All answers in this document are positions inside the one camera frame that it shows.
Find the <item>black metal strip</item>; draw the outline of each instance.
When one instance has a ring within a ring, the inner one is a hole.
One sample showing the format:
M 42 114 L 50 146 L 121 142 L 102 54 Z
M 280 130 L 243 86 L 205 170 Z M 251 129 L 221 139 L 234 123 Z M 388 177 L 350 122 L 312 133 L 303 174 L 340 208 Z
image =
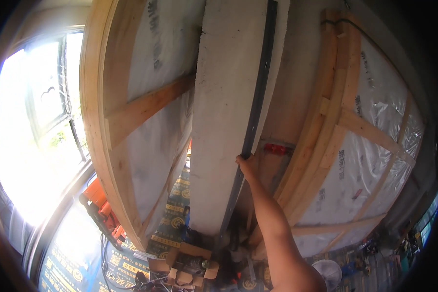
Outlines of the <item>black metal strip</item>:
M 255 94 L 253 96 L 253 102 L 250 111 L 250 118 L 248 120 L 248 126 L 246 128 L 245 140 L 242 147 L 242 157 L 247 159 L 251 155 L 253 148 L 253 142 L 255 141 L 256 128 L 260 120 L 261 108 L 263 107 L 264 93 L 266 91 L 266 84 L 268 82 L 269 65 L 271 63 L 271 55 L 273 52 L 274 44 L 274 31 L 277 19 L 277 2 L 274 0 L 268 0 L 268 8 L 266 11 L 266 22 L 264 26 L 263 46 L 261 49 L 260 67 L 258 69 L 258 77 L 256 79 Z M 235 208 L 235 203 L 239 196 L 240 187 L 243 181 L 243 173 L 240 171 L 240 167 L 237 167 L 235 173 L 234 184 L 232 185 L 232 191 L 230 193 L 229 202 L 227 204 L 226 213 L 222 220 L 219 236 L 216 239 L 215 249 L 220 246 L 220 242 L 226 229 L 229 225 L 230 218 Z

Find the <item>wooden frame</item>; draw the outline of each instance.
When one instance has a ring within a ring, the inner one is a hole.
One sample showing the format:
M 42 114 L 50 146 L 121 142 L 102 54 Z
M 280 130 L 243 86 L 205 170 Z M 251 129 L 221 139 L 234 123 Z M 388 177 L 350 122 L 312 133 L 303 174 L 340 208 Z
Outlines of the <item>wooden frame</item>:
M 91 159 L 107 200 L 139 250 L 147 247 L 144 233 L 160 197 L 141 222 L 125 139 L 192 88 L 195 79 L 194 76 L 178 79 L 127 103 L 134 41 L 145 4 L 146 0 L 95 0 L 85 26 L 80 65 L 81 109 Z
M 335 73 L 333 80 L 323 78 L 323 76 L 326 76 L 324 72 L 325 66 L 321 63 L 331 62 L 330 59 L 325 59 L 325 51 L 329 50 L 328 44 L 325 43 L 325 41 L 330 37 L 323 33 L 323 49 L 320 56 L 315 94 L 310 104 L 301 138 L 292 155 L 291 163 L 286 169 L 280 186 L 274 194 L 274 198 L 284 210 L 289 225 L 293 227 L 293 235 L 302 236 L 340 232 L 339 235 L 324 248 L 323 252 L 327 252 L 333 248 L 352 228 L 378 225 L 385 214 L 369 219 L 361 218 L 374 202 L 396 158 L 402 159 L 411 166 L 408 175 L 415 165 L 416 158 L 412 157 L 401 146 L 411 109 L 412 98 L 410 92 L 408 93 L 403 121 L 396 141 L 353 112 L 355 105 L 354 96 L 357 94 L 360 70 L 361 32 L 347 21 L 334 21 L 334 18 L 336 20 L 349 19 L 351 22 L 357 23 L 356 19 L 349 13 L 335 13 L 328 10 L 322 13 L 323 26 L 327 28 L 327 26 L 334 27 L 335 25 L 335 28 L 332 30 L 331 28 L 328 29 L 329 32 L 332 31 L 333 34 L 337 35 Z M 330 96 L 322 93 L 322 88 L 327 87 L 332 88 Z M 390 160 L 380 180 L 351 222 L 323 226 L 295 227 L 321 188 L 348 130 L 391 152 Z M 394 201 L 397 199 L 401 190 L 402 188 L 396 194 Z M 266 248 L 262 238 L 261 231 L 256 228 L 250 238 L 251 245 L 258 245 L 253 252 L 255 259 L 262 259 L 266 256 Z

